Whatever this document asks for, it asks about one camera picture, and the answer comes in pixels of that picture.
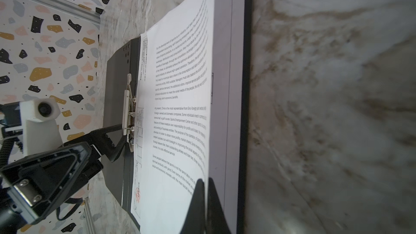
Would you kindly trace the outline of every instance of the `red stamp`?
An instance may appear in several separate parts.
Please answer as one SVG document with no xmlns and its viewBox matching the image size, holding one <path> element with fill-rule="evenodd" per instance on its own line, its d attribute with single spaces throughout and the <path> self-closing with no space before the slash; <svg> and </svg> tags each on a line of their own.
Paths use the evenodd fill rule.
<svg viewBox="0 0 416 234">
<path fill-rule="evenodd" d="M 138 188 L 136 188 L 136 200 L 137 200 L 137 203 L 140 202 L 140 190 Z"/>
</svg>

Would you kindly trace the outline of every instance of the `white paper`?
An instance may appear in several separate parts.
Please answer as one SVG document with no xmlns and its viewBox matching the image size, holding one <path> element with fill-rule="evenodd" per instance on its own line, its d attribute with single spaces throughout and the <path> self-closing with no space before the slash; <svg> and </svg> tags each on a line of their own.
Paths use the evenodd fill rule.
<svg viewBox="0 0 416 234">
<path fill-rule="evenodd" d="M 179 233 L 208 188 L 214 0 L 184 0 L 141 35 L 131 213 L 143 234 Z"/>
</svg>

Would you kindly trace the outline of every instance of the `camera lens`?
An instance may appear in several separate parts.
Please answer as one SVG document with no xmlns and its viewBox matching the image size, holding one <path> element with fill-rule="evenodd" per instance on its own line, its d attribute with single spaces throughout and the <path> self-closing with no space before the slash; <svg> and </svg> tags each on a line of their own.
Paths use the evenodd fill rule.
<svg viewBox="0 0 416 234">
<path fill-rule="evenodd" d="M 40 103 L 37 110 L 43 117 L 49 117 L 52 114 L 52 107 L 46 102 Z"/>
</svg>

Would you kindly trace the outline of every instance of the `black strap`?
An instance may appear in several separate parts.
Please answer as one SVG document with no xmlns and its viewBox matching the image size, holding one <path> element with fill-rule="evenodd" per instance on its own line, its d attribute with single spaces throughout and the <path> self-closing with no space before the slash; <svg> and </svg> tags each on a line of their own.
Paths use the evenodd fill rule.
<svg viewBox="0 0 416 234">
<path fill-rule="evenodd" d="M 61 208 L 58 207 L 56 209 L 56 218 L 59 221 L 68 219 L 81 206 L 81 204 L 82 204 L 83 201 L 84 201 L 84 199 L 82 199 L 82 198 L 69 198 L 68 200 L 65 201 L 65 203 L 75 204 L 75 206 L 62 219 L 59 218 L 59 214 L 61 212 Z"/>
</svg>

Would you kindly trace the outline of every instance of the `screw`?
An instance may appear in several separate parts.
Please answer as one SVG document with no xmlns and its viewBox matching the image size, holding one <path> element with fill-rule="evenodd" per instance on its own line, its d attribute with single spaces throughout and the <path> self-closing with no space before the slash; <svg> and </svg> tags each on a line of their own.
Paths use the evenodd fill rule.
<svg viewBox="0 0 416 234">
<path fill-rule="evenodd" d="M 36 202 L 38 202 L 38 201 L 40 201 L 40 200 L 42 200 L 42 195 L 36 195 L 36 196 L 33 198 L 33 203 L 36 203 Z"/>
<path fill-rule="evenodd" d="M 28 183 L 29 183 L 29 180 L 28 179 L 23 179 L 23 180 L 20 181 L 19 186 L 25 186 Z"/>
</svg>

